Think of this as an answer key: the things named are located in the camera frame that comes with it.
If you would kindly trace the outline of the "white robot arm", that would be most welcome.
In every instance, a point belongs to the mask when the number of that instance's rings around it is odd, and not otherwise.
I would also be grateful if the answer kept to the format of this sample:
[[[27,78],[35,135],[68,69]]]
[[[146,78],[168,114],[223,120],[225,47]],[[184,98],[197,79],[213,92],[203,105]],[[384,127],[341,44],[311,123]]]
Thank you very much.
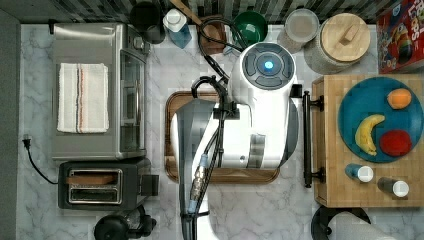
[[[171,120],[184,240],[218,240],[209,220],[207,188],[219,168],[277,169],[294,151],[298,120],[291,91],[292,55],[259,42],[236,59],[228,76],[202,76],[193,100]]]

